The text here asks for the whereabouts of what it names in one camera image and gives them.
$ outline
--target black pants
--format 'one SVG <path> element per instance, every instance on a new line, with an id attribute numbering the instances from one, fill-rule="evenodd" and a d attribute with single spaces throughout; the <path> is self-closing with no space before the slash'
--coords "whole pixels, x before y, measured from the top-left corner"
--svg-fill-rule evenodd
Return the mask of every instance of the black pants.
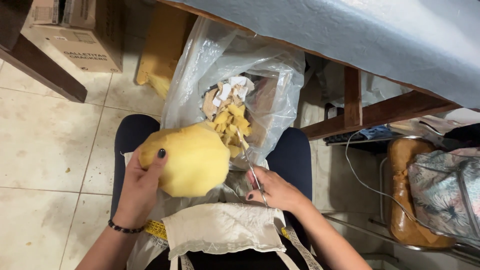
<path id="1" fill-rule="evenodd" d="M 117 211 L 120 193 L 125 176 L 125 158 L 122 154 L 133 152 L 147 137 L 160 129 L 160 124 L 144 114 L 125 117 L 115 136 L 115 175 L 113 179 L 113 198 L 110 216 Z M 312 163 L 310 144 L 300 129 L 289 127 L 280 137 L 275 149 L 267 156 L 270 170 L 297 187 L 308 199 L 312 200 Z M 285 211 L 288 225 L 291 225 L 301 243 L 308 246 L 305 231 L 298 220 Z"/>

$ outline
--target scissors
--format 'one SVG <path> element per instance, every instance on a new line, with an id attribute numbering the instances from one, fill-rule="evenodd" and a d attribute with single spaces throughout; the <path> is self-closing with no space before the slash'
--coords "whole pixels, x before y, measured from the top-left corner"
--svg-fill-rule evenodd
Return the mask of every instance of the scissors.
<path id="1" fill-rule="evenodd" d="M 240 130 L 237 128 L 237 135 L 239 137 L 240 145 L 241 148 L 243 149 L 243 153 L 245 154 L 245 158 L 248 161 L 248 166 L 250 167 L 250 170 L 252 171 L 253 178 L 255 179 L 255 183 L 257 183 L 258 190 L 260 191 L 260 194 L 262 195 L 262 198 L 264 199 L 265 206 L 268 207 L 267 200 L 265 199 L 264 192 L 262 188 L 260 187 L 260 183 L 258 182 L 257 176 L 255 175 L 255 171 L 253 170 L 253 163 L 250 161 L 247 155 L 247 149 L 243 145 L 243 136 L 240 133 Z"/>

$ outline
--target white cable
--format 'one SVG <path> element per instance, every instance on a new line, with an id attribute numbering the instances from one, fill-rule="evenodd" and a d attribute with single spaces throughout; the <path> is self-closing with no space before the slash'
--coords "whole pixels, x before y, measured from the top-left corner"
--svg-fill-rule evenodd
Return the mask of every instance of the white cable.
<path id="1" fill-rule="evenodd" d="M 405 214 L 406 214 L 407 216 L 409 216 L 410 218 L 416 220 L 416 221 L 417 221 L 418 223 L 420 223 L 420 225 L 422 225 L 423 227 L 426 227 L 426 228 L 428 228 L 428 229 L 430 229 L 430 230 L 432 230 L 432 231 L 439 232 L 439 233 L 441 233 L 441 234 L 443 234 L 443 235 L 448 235 L 448 236 L 451 236 L 451 237 L 454 237 L 454 238 L 456 237 L 456 238 L 464 238 L 464 239 L 469 239 L 469 240 L 478 241 L 478 239 L 476 239 L 476 238 L 469 238 L 469 237 L 465 237 L 465 236 L 461 236 L 461 235 L 456 235 L 456 234 L 452 234 L 452 233 L 442 232 L 442 231 L 439 231 L 439 230 L 437 230 L 437 229 L 434 229 L 434 228 L 432 228 L 432 227 L 430 227 L 430 226 L 425 225 L 423 222 L 421 222 L 420 220 L 418 220 L 413 214 L 411 214 L 410 212 L 408 212 L 407 209 L 406 209 L 399 201 L 397 201 L 395 198 L 393 198 L 392 196 L 390 196 L 390 195 L 388 195 L 388 194 L 385 194 L 385 193 L 383 193 L 383 192 L 380 192 L 380 191 L 378 191 L 378 190 L 375 190 L 375 189 L 367 186 L 364 182 L 362 182 L 362 181 L 360 180 L 360 178 L 357 176 L 357 174 L 355 173 L 355 170 L 354 170 L 353 167 L 352 167 L 352 163 L 350 163 L 350 159 L 348 159 L 348 155 L 347 155 L 347 150 L 348 150 L 348 145 L 350 144 L 350 139 L 351 139 L 354 135 L 358 134 L 359 132 L 360 132 L 360 130 L 357 131 L 357 132 L 355 132 L 354 134 L 352 134 L 352 136 L 350 136 L 350 137 L 348 138 L 347 146 L 345 147 L 345 157 L 347 158 L 348 164 L 350 165 L 350 169 L 352 169 L 353 175 L 355 175 L 355 178 L 357 178 L 357 180 L 360 182 L 360 184 L 364 185 L 366 188 L 368 188 L 368 189 L 370 189 L 370 190 L 372 190 L 372 191 L 375 191 L 375 192 L 378 193 L 378 194 L 381 194 L 381 195 L 383 195 L 383 196 L 387 196 L 387 197 L 391 198 L 394 202 L 396 202 L 396 203 L 403 209 L 403 211 L 405 212 Z"/>

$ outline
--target hand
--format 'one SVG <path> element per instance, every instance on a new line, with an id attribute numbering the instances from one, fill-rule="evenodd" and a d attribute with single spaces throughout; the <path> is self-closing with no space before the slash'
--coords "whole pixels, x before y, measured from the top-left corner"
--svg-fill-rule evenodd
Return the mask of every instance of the hand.
<path id="1" fill-rule="evenodd" d="M 276 172 L 269 171 L 260 166 L 254 166 L 253 170 L 255 171 L 258 182 L 264 186 L 264 196 L 268 206 L 295 214 L 297 209 L 302 208 L 305 204 L 312 204 L 300 190 L 292 184 L 287 183 Z M 246 199 L 248 201 L 252 200 L 263 203 L 264 200 L 255 183 L 252 171 L 247 172 L 247 178 L 253 185 L 254 190 L 247 193 L 245 196 Z"/>
<path id="2" fill-rule="evenodd" d="M 119 206 L 113 217 L 113 223 L 126 229 L 137 229 L 145 225 L 146 218 L 156 203 L 158 178 L 168 160 L 168 154 L 160 149 L 148 170 L 144 171 L 138 155 L 137 148 L 125 168 Z"/>

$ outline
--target fingernail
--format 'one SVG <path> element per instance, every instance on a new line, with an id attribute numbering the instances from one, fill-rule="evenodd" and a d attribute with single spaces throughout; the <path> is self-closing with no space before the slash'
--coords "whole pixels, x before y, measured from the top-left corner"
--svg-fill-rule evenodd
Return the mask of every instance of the fingernail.
<path id="1" fill-rule="evenodd" d="M 167 152 L 165 151 L 165 149 L 162 148 L 158 151 L 157 156 L 162 159 L 162 158 L 165 157 L 166 154 L 167 154 Z"/>

